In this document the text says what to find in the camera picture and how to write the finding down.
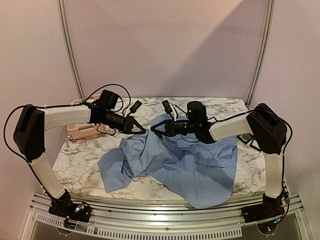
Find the blue shirt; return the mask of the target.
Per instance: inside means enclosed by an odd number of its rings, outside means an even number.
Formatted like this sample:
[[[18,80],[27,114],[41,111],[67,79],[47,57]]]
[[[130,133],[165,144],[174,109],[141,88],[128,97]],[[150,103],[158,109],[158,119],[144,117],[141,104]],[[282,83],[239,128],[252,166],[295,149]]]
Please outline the blue shirt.
[[[233,191],[238,161],[236,137],[211,144],[167,137],[147,130],[123,138],[97,163],[105,191],[111,193],[135,177],[152,176],[197,209],[226,202]]]

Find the round brooch dark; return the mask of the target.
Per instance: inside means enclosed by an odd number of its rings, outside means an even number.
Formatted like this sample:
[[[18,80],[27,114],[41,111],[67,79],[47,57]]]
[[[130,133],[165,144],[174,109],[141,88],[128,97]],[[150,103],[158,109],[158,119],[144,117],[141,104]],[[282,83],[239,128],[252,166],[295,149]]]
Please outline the round brooch dark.
[[[252,135],[249,134],[249,133],[246,133],[246,134],[243,134],[243,135],[242,135],[242,139],[243,139],[244,141],[248,141],[248,140],[250,140],[251,138],[252,138]]]

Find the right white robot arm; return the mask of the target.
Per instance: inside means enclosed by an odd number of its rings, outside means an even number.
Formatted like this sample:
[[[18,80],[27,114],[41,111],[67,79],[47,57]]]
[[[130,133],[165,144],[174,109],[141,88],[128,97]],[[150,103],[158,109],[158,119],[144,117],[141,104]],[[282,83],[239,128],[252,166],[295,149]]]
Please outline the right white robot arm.
[[[258,213],[262,218],[269,218],[278,210],[274,199],[288,199],[284,180],[285,152],[293,130],[266,104],[260,103],[254,109],[210,122],[206,107],[199,101],[191,101],[187,104],[186,118],[164,120],[152,126],[151,131],[166,137],[194,134],[198,141],[205,144],[250,134],[257,143],[256,150],[264,155],[266,169],[264,195],[267,200],[259,206]]]

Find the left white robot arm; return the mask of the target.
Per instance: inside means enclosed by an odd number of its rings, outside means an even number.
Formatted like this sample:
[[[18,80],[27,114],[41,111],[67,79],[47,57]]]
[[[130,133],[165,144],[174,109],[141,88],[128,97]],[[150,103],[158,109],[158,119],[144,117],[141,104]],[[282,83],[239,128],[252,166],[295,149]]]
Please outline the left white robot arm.
[[[74,213],[74,205],[66,199],[70,198],[67,190],[59,182],[48,160],[45,148],[45,133],[48,130],[75,124],[105,125],[127,135],[144,134],[146,130],[131,115],[120,115],[115,110],[122,98],[110,90],[108,84],[99,88],[98,99],[88,98],[77,104],[35,106],[21,105],[12,110],[20,110],[20,116],[13,131],[13,141],[18,151],[10,146],[8,149],[22,158],[40,183],[44,191],[55,202],[55,209],[63,216],[70,217]]]

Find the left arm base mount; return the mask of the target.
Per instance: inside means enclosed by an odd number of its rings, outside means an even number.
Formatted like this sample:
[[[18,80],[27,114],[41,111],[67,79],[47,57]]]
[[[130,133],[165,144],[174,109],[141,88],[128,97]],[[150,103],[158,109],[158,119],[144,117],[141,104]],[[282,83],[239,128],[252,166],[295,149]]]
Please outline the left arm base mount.
[[[68,220],[88,223],[91,218],[92,208],[85,202],[74,202],[70,194],[65,191],[60,198],[54,198],[48,194],[51,204],[48,212],[52,215]]]

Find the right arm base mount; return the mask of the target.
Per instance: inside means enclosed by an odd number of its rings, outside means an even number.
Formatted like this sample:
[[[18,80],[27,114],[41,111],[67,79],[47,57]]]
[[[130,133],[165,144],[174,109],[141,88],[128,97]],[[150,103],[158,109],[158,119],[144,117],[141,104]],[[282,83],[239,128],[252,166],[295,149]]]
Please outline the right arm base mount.
[[[241,216],[246,223],[257,222],[267,219],[275,219],[275,224],[280,223],[288,214],[290,198],[288,195],[280,194],[277,198],[262,195],[262,203],[246,206],[241,209]]]

